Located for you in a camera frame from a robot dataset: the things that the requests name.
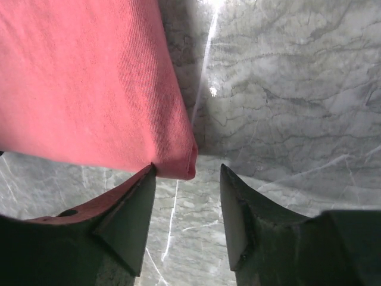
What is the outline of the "salmon pink t shirt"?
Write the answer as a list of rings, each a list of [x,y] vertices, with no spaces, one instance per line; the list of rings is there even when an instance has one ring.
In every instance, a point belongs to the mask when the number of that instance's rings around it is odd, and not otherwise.
[[[2,1],[1,150],[194,178],[158,2]]]

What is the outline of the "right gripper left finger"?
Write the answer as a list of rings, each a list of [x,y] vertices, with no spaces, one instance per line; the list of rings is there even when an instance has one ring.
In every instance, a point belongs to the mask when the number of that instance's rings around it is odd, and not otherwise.
[[[1,216],[1,284],[133,285],[142,271],[155,189],[149,165],[57,216]]]

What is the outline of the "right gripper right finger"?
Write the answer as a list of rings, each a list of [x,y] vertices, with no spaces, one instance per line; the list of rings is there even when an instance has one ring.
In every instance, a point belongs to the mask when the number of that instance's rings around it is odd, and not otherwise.
[[[238,285],[379,285],[380,212],[293,212],[220,169],[227,253]]]

